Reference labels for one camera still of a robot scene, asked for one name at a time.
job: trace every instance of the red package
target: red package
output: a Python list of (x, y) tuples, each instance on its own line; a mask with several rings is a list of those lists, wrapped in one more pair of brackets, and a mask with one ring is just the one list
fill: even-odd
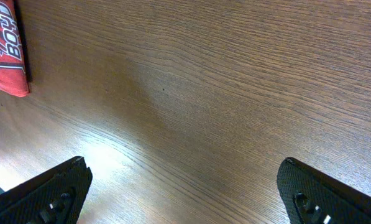
[(29, 94), (13, 0), (0, 0), (0, 90), (19, 97)]

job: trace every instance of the brown wooden surface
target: brown wooden surface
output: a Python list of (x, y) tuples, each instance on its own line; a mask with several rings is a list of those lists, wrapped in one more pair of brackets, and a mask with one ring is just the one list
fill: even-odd
[(79, 155), (79, 223), (288, 223), (293, 156), (371, 195), (371, 1), (19, 5), (33, 82), (0, 92), (4, 189)]

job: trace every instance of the red bag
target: red bag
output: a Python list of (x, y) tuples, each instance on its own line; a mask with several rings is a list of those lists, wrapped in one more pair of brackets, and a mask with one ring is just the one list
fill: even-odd
[(29, 94), (13, 0), (0, 0), (0, 90), (19, 97)]

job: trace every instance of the black object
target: black object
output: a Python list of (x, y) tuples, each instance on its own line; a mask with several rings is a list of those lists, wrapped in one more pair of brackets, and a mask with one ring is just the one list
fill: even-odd
[(371, 197), (297, 159), (282, 162), (277, 184), (291, 224), (371, 223)]
[(93, 175), (74, 157), (0, 195), (0, 224), (76, 223)]

